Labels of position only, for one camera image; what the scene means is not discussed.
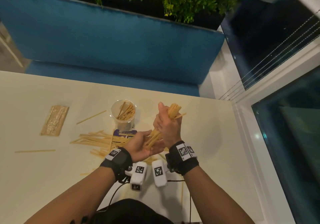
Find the hand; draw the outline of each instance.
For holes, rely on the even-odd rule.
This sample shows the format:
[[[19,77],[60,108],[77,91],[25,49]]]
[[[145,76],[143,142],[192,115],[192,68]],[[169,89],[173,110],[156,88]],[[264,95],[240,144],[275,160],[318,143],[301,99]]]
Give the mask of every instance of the hand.
[[[162,102],[158,104],[159,114],[155,117],[153,126],[156,130],[162,133],[162,139],[170,149],[171,146],[181,141],[181,122],[182,117],[172,120],[168,116],[169,107],[165,106]]]
[[[144,143],[148,141],[147,136],[149,136],[150,133],[151,130],[137,132],[123,147],[130,153],[132,162],[146,160],[148,157],[161,153],[165,149],[165,144],[162,140],[156,141],[149,150],[144,146]]]

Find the clear plastic bucket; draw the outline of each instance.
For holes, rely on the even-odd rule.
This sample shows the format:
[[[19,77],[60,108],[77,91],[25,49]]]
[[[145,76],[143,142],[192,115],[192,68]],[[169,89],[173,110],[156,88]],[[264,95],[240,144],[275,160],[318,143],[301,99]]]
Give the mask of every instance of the clear plastic bucket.
[[[124,106],[122,112],[126,110],[129,107],[129,105],[133,105],[135,108],[137,108],[137,105],[135,105],[133,102],[129,100],[118,100],[112,105],[110,117],[112,117],[114,120],[115,128],[119,129],[121,132],[129,131],[134,127],[134,116],[135,116],[134,114],[132,118],[126,121],[121,121],[117,119],[119,112],[122,108],[123,102],[126,102],[126,105]]]

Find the person's right hand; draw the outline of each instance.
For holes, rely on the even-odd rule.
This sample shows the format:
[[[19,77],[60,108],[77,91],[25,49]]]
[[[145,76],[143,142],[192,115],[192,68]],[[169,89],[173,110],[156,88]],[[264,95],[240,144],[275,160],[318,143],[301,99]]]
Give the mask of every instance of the person's right hand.
[[[171,146],[181,141],[180,131],[182,117],[176,120],[170,119],[168,116],[169,107],[165,106],[162,102],[158,104],[158,109],[159,114],[155,117],[153,126],[162,133],[164,144],[170,149]]]

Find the forearm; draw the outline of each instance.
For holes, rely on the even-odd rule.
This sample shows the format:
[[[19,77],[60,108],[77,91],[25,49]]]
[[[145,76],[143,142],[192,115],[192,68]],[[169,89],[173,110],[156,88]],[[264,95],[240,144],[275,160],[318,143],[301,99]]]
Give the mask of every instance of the forearm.
[[[99,167],[44,206],[25,224],[77,224],[83,218],[89,220],[115,181],[111,168]]]
[[[246,212],[197,166],[184,176],[204,224],[254,224]]]

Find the wrist strap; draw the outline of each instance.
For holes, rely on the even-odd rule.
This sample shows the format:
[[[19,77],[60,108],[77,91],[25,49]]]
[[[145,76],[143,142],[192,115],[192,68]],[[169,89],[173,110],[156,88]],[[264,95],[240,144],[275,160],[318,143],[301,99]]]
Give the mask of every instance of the wrist strap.
[[[100,167],[111,168],[116,181],[126,177],[125,170],[132,166],[130,153],[123,147],[112,150],[100,164]]]
[[[199,165],[194,150],[184,141],[178,141],[174,144],[165,157],[170,172],[177,172],[182,176]]]

